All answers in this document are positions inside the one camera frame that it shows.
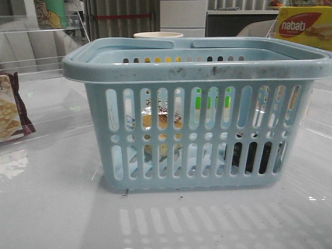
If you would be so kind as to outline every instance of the white cabinet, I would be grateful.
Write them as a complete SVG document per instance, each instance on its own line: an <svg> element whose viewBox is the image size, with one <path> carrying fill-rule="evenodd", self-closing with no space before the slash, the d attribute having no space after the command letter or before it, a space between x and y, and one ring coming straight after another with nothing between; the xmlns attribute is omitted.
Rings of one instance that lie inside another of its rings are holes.
<svg viewBox="0 0 332 249"><path fill-rule="evenodd" d="M204 37L207 0L161 0L160 30Z"/></svg>

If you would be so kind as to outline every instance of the white table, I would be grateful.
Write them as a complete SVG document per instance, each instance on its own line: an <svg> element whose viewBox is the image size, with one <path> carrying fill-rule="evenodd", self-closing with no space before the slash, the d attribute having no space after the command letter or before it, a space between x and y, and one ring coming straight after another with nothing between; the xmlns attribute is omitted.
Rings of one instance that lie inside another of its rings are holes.
<svg viewBox="0 0 332 249"><path fill-rule="evenodd" d="M109 189L83 85L21 83L37 132L0 146L0 248L331 248L332 140L301 128L272 186Z"/></svg>

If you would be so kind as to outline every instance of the snack package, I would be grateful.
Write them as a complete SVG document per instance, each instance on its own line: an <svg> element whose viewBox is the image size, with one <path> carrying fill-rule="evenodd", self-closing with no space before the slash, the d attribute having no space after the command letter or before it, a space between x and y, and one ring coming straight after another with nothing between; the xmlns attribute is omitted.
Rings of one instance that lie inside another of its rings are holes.
<svg viewBox="0 0 332 249"><path fill-rule="evenodd" d="M151 128L151 124L152 124L152 115L151 115L151 107L146 107L143 112L143 126L145 129L150 129ZM168 110L165 107L161 107L159 106L158 108L158 119L159 119L159 127L162 129L165 129L167 127L168 124ZM174 115L174 126L178 129L183 127L183 123L180 121L182 118L178 115L175 114ZM180 139L182 136L180 134L176 135L177 139ZM166 134L161 134L161 139L165 139L166 138ZM181 144L178 144L176 147L176 150L181 149ZM144 147L144 152L147 154L152 154L152 147L150 145L146 145ZM168 153L168 146L167 144L162 144L159 146L159 160L162 161Z"/></svg>
<svg viewBox="0 0 332 249"><path fill-rule="evenodd" d="M19 96L17 73L0 74L0 143L35 132Z"/></svg>
<svg viewBox="0 0 332 249"><path fill-rule="evenodd" d="M282 7L275 37L332 51L332 7Z"/></svg>

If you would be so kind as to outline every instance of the red label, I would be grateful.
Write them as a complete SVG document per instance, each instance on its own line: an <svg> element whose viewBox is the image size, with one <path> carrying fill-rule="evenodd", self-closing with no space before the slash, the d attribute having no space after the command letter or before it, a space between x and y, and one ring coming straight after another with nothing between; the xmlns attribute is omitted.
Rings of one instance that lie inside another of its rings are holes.
<svg viewBox="0 0 332 249"><path fill-rule="evenodd" d="M322 13L310 12L288 17L280 24L279 34L282 37L299 35L310 28L321 15Z"/></svg>

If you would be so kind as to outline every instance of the light blue basket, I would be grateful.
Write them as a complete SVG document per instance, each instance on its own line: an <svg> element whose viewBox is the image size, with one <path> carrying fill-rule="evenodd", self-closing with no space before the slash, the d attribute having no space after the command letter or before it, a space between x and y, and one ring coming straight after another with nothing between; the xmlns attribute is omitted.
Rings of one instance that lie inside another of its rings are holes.
<svg viewBox="0 0 332 249"><path fill-rule="evenodd" d="M267 38L95 40L67 55L116 188L277 181L332 53Z"/></svg>

